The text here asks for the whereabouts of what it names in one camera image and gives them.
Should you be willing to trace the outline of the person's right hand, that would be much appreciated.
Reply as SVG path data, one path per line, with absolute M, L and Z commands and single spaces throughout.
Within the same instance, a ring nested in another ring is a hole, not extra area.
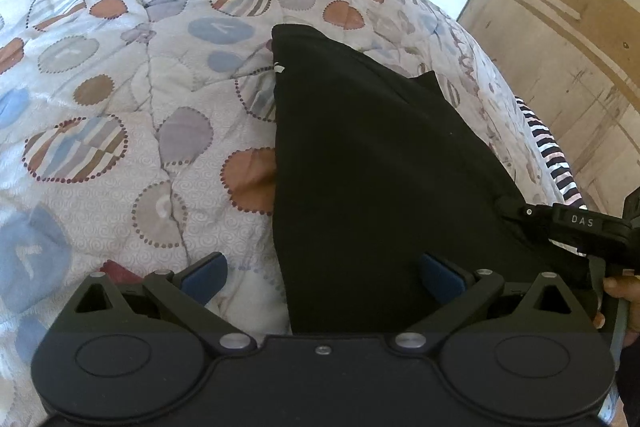
M 633 343 L 639 336 L 639 277 L 628 274 L 605 277 L 603 290 L 606 295 L 627 303 L 627 334 Z

